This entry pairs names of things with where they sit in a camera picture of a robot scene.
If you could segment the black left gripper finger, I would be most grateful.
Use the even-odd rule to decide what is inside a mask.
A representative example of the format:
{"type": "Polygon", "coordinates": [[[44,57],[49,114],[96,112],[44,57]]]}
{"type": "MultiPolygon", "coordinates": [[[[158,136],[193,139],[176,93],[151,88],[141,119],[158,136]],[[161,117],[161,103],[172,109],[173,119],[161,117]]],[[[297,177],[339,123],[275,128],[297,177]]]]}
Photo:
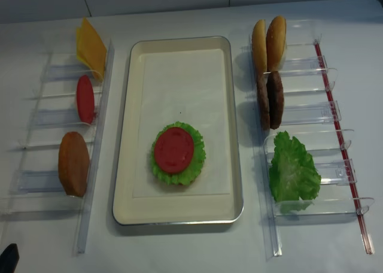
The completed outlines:
{"type": "Polygon", "coordinates": [[[14,273],[19,262],[19,250],[16,243],[6,247],[0,257],[0,273],[14,273]]]}

